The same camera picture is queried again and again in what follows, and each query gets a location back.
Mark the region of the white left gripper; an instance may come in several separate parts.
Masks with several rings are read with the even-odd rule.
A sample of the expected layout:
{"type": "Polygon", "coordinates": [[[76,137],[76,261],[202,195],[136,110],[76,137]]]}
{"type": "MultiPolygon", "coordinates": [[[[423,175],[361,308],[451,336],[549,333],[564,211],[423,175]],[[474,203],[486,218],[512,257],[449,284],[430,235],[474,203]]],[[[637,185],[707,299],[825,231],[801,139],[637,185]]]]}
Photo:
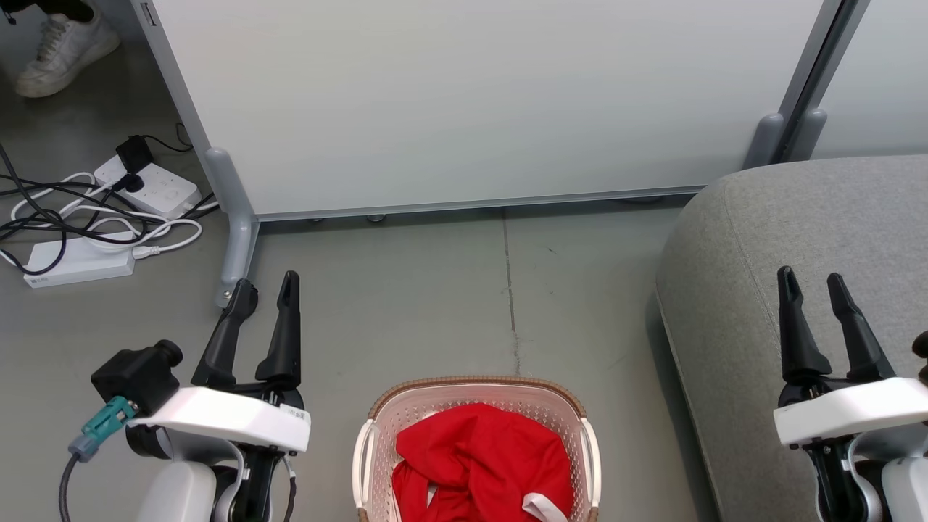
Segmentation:
{"type": "MultiPolygon", "coordinates": [[[[149,487],[136,522],[271,522],[278,467],[307,449],[311,417],[279,397],[271,401],[230,394],[242,324],[259,299],[252,282],[236,282],[187,389],[158,412],[129,420],[130,448],[166,460],[149,487]]],[[[275,327],[255,379],[278,391],[302,382],[299,274],[285,273],[275,327]]]]}

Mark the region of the grey fabric sofa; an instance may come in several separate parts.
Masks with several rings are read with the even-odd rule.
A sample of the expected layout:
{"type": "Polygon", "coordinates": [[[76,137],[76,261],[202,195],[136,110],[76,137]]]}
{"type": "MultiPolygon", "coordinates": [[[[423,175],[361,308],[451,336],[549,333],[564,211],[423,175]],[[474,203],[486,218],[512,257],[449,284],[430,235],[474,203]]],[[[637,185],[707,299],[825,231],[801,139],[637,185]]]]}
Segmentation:
{"type": "Polygon", "coordinates": [[[928,331],[928,155],[792,162],[725,176],[682,210],[656,297],[722,522],[819,522],[808,456],[779,443],[776,274],[793,268],[819,350],[848,372],[827,290],[842,275],[895,372],[928,331]]]}

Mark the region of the black power adapter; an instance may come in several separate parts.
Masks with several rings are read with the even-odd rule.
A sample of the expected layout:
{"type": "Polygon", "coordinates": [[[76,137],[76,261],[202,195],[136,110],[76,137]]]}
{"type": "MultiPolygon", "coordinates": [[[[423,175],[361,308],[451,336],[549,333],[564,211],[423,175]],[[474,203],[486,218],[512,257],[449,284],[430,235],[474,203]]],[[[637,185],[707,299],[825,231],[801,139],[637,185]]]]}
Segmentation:
{"type": "Polygon", "coordinates": [[[138,174],[146,166],[152,165],[154,162],[152,150],[142,135],[129,136],[124,142],[116,146],[115,151],[129,175],[138,174]]]}

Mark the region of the long white power strip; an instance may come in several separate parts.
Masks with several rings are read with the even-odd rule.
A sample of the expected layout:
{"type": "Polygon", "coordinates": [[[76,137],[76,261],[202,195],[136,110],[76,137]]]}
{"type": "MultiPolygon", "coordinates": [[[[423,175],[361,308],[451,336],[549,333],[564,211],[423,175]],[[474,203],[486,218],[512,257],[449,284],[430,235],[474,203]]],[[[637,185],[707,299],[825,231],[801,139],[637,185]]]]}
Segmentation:
{"type": "Polygon", "coordinates": [[[132,275],[135,264],[130,250],[102,249],[83,237],[39,242],[23,280],[34,289],[107,280],[132,275]]]}

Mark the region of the pink perforated laundry basket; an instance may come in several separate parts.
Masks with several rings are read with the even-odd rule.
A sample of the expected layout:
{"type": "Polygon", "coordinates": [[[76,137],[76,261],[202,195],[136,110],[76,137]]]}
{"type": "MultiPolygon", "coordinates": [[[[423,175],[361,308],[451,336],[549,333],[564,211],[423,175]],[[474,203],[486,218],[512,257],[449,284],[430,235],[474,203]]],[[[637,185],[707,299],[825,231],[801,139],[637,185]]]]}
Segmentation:
{"type": "Polygon", "coordinates": [[[402,520],[392,492],[392,470],[401,460],[395,449],[398,433],[432,414],[471,403],[520,413],[553,430],[571,460],[574,505],[568,521],[599,520],[599,442],[573,393],[537,378],[448,376],[397,384],[369,410],[352,450],[352,499],[359,522],[402,520]]]}

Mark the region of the white square-socket power strip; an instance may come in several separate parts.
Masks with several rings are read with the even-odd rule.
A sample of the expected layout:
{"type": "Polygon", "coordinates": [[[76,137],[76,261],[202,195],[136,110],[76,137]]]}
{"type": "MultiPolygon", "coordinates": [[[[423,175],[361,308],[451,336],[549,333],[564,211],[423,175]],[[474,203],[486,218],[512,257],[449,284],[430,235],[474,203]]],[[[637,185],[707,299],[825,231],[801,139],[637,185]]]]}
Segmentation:
{"type": "Polygon", "coordinates": [[[173,220],[192,210],[202,198],[194,183],[156,163],[149,163],[137,175],[141,179],[139,191],[123,189],[118,194],[142,212],[173,220]]]}

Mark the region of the white sneaker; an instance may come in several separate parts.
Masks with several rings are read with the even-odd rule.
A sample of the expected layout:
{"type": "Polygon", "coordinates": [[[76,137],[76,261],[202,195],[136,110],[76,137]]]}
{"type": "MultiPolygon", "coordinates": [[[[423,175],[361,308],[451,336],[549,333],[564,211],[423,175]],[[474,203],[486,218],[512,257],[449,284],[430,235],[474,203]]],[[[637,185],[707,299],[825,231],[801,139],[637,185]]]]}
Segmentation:
{"type": "Polygon", "coordinates": [[[96,16],[89,23],[63,14],[46,14],[36,56],[17,76],[14,92],[27,99],[49,98],[63,91],[86,67],[119,49],[120,37],[92,0],[96,16]]]}

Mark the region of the black trouser leg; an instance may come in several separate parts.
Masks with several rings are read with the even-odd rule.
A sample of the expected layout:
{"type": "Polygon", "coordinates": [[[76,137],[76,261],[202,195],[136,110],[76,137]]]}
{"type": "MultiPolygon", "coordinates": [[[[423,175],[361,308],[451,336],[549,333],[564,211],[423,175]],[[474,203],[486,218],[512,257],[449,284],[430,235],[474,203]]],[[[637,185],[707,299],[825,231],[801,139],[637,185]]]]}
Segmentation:
{"type": "Polygon", "coordinates": [[[63,15],[69,20],[80,23],[89,23],[96,16],[95,9],[86,0],[0,0],[0,11],[3,11],[9,23],[14,25],[14,13],[37,6],[47,15],[63,15]]]}

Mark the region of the red fabric piece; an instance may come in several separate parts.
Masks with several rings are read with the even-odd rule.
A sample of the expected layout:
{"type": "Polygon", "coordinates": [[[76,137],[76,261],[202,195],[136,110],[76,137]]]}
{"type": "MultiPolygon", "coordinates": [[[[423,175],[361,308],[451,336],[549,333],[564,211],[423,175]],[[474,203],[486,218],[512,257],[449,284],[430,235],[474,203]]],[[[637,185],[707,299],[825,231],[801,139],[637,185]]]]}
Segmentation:
{"type": "Polygon", "coordinates": [[[568,518],[573,512],[566,446],[523,414],[483,403],[451,407],[401,430],[395,449],[400,463],[432,481],[462,486],[464,473],[475,480],[481,471],[521,493],[543,494],[564,511],[570,505],[568,518]]]}

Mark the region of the wide white partition grey frame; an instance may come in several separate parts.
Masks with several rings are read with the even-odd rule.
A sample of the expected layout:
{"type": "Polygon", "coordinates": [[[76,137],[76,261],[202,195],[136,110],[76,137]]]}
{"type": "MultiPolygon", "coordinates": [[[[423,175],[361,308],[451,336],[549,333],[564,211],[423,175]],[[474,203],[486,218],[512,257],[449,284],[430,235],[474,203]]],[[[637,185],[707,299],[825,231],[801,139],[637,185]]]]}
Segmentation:
{"type": "Polygon", "coordinates": [[[841,0],[130,0],[229,234],[695,193],[765,165],[841,0]]]}

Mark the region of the narrow white partition grey frame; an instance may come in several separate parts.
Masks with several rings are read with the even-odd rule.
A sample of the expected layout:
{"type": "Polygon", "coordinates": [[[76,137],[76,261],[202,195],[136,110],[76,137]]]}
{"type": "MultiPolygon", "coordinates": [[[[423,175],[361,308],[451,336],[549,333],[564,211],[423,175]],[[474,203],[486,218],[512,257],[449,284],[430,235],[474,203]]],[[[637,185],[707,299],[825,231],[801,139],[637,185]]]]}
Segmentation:
{"type": "Polygon", "coordinates": [[[858,0],[782,161],[928,154],[928,0],[858,0]]]}

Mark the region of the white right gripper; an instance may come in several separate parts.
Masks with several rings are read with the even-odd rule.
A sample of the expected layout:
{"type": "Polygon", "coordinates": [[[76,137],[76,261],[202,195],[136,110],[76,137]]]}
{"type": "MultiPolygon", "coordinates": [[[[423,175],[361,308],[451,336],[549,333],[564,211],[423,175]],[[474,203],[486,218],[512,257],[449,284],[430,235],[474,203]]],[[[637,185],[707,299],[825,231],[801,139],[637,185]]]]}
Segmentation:
{"type": "MultiPolygon", "coordinates": [[[[784,382],[828,376],[795,271],[783,265],[776,276],[784,382]]],[[[826,286],[844,334],[846,379],[856,386],[775,409],[779,441],[811,460],[819,521],[928,522],[928,386],[896,377],[841,274],[829,274],[826,286]]]]}

